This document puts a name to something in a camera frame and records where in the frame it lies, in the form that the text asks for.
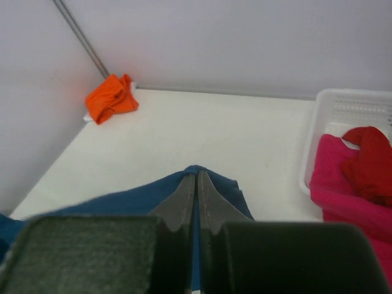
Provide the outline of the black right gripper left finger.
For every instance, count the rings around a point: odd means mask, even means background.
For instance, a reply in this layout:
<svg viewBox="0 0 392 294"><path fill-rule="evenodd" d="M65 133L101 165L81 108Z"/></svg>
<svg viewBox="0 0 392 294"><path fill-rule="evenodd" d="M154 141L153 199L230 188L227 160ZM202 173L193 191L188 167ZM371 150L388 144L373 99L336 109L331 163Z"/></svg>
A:
<svg viewBox="0 0 392 294"><path fill-rule="evenodd" d="M185 176L174 193L149 215L160 220L150 293L191 293L195 176Z"/></svg>

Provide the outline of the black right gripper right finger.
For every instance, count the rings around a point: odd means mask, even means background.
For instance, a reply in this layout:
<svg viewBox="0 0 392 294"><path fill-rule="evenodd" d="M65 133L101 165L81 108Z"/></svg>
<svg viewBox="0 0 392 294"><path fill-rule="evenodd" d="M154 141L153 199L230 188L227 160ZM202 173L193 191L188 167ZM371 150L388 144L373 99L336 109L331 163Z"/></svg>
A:
<svg viewBox="0 0 392 294"><path fill-rule="evenodd" d="M207 172L198 174L197 188L201 289L203 293L229 292L230 258L224 225L242 221L242 214L218 193Z"/></svg>

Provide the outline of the blue printed t shirt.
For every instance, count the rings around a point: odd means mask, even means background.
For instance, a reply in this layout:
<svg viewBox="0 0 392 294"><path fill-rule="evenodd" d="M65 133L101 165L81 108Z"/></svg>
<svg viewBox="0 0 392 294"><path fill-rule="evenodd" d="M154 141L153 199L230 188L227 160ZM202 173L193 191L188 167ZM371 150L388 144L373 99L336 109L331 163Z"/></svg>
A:
<svg viewBox="0 0 392 294"><path fill-rule="evenodd" d="M206 171L208 173L214 187L218 193L226 199L226 201L233 205L243 215L254 221L244 195L239 188L238 182L199 165L189 166L183 171L178 171L144 186L102 195L85 202L77 203L76 205L36 214L33 217L46 215L68 216L73 214L100 216L146 215L163 202L168 196L174 193L181 180L186 175L192 174L197 176L200 171ZM26 220L16 220L1 214L1 263L22 228L28 222L29 218ZM194 241L194 253L192 260L191 289L192 293L200 293L198 232L194 232L194 238L196 238L196 240Z"/></svg>

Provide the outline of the red t shirt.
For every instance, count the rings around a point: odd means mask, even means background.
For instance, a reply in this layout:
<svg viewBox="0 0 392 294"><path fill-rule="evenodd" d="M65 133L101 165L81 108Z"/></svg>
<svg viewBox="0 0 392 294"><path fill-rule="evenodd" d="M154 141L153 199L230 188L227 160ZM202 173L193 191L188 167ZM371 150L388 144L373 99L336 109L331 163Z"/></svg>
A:
<svg viewBox="0 0 392 294"><path fill-rule="evenodd" d="M342 174L359 197L391 207L391 145L386 136L369 126L351 129L343 139L359 151L340 164Z"/></svg>

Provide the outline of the orange folded t shirt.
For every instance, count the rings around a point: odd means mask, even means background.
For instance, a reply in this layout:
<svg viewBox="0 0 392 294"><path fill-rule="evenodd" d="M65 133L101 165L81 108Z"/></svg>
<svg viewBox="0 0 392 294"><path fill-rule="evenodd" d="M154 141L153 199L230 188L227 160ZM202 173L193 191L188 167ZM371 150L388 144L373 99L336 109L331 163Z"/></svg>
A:
<svg viewBox="0 0 392 294"><path fill-rule="evenodd" d="M113 115L138 110L139 103L130 92L131 82L128 74L121 78L111 74L87 96L85 105L96 124L103 124Z"/></svg>

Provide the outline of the pink t shirt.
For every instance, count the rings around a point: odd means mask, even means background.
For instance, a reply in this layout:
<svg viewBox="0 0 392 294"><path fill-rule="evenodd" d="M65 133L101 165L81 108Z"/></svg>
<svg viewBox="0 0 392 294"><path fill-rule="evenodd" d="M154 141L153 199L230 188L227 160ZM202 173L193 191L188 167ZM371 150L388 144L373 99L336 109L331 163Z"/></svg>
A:
<svg viewBox="0 0 392 294"><path fill-rule="evenodd" d="M391 208L357 196L340 169L340 163L358 154L341 138L322 135L309 183L311 199L321 207L324 221L346 222L363 231L391 284Z"/></svg>

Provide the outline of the white plastic basket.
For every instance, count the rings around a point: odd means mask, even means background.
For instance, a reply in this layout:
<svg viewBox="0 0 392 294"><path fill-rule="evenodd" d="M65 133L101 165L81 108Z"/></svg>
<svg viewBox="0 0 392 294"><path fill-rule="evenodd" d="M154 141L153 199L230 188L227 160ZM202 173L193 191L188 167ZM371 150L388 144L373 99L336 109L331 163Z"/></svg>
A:
<svg viewBox="0 0 392 294"><path fill-rule="evenodd" d="M360 89L324 89L317 94L304 143L298 181L310 195L317 148L322 135L343 136L355 127L373 126L391 140L391 93Z"/></svg>

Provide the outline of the left corner metal profile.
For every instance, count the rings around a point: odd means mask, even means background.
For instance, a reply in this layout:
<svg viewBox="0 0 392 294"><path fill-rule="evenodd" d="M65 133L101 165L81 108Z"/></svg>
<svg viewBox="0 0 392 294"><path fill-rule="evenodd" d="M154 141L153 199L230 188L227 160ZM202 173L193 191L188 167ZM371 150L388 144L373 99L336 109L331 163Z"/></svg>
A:
<svg viewBox="0 0 392 294"><path fill-rule="evenodd" d="M103 61L91 45L81 26L78 24L78 21L66 5L66 2L63 0L52 0L52 2L56 6L57 10L60 12L62 17L65 19L69 28L71 29L75 37L78 39L85 52L88 54L89 58L94 63L101 76L107 78L110 75L107 67L104 65Z"/></svg>

